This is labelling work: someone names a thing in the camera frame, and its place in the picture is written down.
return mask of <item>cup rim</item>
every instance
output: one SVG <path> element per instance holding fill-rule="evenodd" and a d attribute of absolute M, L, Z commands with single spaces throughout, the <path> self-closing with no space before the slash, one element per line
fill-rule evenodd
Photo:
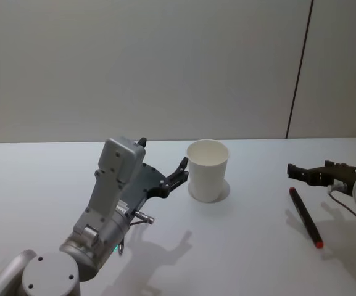
<path fill-rule="evenodd" d="M 198 143 L 198 142 L 205 142 L 205 141 L 207 141 L 207 142 L 216 142 L 216 143 L 218 143 L 218 144 L 221 144 L 221 145 L 226 149 L 226 151 L 227 151 L 227 156 L 223 159 L 223 161 L 220 161 L 220 162 L 217 163 L 216 165 L 203 165 L 203 164 L 201 164 L 201 163 L 195 162 L 195 161 L 189 156 L 188 151 L 189 151 L 189 148 L 190 148 L 191 146 L 193 146 L 194 144 L 196 144 L 196 143 Z M 230 158 L 230 150 L 227 148 L 226 145 L 224 145 L 224 143 L 222 143 L 222 142 L 220 142 L 220 141 L 218 141 L 218 140 L 214 140 L 214 139 L 200 139 L 200 140 L 194 141 L 193 143 L 191 143 L 191 144 L 187 147 L 187 149 L 186 149 L 186 156 L 187 156 L 187 158 L 189 159 L 189 161 L 195 163 L 196 165 L 200 165 L 200 166 L 202 166 L 202 167 L 215 167 L 215 166 L 217 166 L 217 165 L 221 165 L 222 163 L 225 163 L 225 162 Z"/>

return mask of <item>table surface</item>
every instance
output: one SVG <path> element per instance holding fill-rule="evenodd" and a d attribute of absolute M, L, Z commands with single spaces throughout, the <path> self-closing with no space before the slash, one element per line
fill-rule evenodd
<path fill-rule="evenodd" d="M 172 172 L 191 141 L 149 142 L 145 162 Z M 288 179 L 288 163 L 356 166 L 356 139 L 231 140 L 230 195 L 190 198 L 187 183 L 143 211 L 125 253 L 112 255 L 82 295 L 356 296 L 356 219 L 325 188 Z M 93 190 L 103 143 L 0 144 L 0 267 L 33 249 L 54 252 Z M 288 194 L 296 187 L 325 242 L 317 250 Z M 351 198 L 336 194 L 353 206 Z"/>

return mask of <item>pen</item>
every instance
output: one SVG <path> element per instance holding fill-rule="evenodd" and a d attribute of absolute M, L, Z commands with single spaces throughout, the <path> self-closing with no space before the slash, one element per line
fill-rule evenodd
<path fill-rule="evenodd" d="M 322 249 L 323 240 L 321 239 L 319 231 L 315 223 L 313 222 L 311 216 L 309 215 L 308 210 L 305 207 L 300 195 L 298 194 L 295 188 L 290 188 L 289 193 L 294 205 L 296 206 L 297 212 L 299 213 L 301 220 L 306 230 L 308 231 L 309 236 L 315 244 L 315 247 L 318 249 Z"/>

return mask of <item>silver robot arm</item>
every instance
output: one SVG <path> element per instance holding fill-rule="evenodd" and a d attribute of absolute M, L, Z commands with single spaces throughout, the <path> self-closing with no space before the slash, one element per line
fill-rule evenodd
<path fill-rule="evenodd" d="M 80 282 L 95 277 L 112 252 L 123 253 L 130 226 L 153 224 L 140 209 L 151 197 L 166 198 L 187 181 L 188 159 L 166 177 L 143 163 L 145 146 L 145 138 L 138 143 L 125 138 L 105 142 L 89 204 L 60 252 L 19 254 L 0 273 L 0 296 L 78 296 Z"/>

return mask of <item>paper cup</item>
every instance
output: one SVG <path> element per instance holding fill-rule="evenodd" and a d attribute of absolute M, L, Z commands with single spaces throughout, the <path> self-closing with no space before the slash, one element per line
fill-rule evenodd
<path fill-rule="evenodd" d="M 228 149 L 216 140 L 199 140 L 187 149 L 190 194 L 200 202 L 213 202 L 222 194 Z"/>

